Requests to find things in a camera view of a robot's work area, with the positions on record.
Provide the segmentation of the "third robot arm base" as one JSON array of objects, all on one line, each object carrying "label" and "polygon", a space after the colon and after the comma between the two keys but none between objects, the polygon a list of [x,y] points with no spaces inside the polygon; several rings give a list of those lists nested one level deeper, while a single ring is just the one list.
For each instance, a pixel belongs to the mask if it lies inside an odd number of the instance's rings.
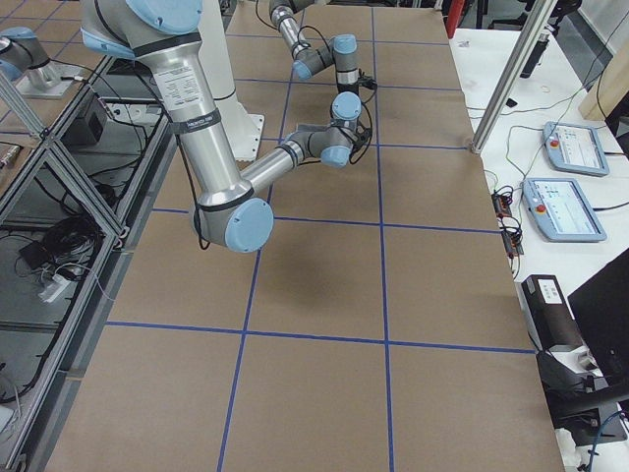
[{"label": "third robot arm base", "polygon": [[51,60],[36,34],[26,27],[1,31],[1,71],[28,98],[61,98],[83,68]]}]

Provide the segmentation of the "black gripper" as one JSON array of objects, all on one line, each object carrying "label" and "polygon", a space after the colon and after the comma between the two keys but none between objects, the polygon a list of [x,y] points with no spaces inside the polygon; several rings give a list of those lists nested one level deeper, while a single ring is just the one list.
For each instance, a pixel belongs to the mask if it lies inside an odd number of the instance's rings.
[{"label": "black gripper", "polygon": [[354,94],[360,93],[360,84],[358,82],[353,82],[353,83],[348,83],[348,84],[337,82],[336,87],[339,93],[346,92],[346,91],[354,93]]},{"label": "black gripper", "polygon": [[372,125],[366,126],[360,118],[356,122],[354,131],[353,147],[350,151],[349,163],[357,164],[365,155],[372,143]]}]

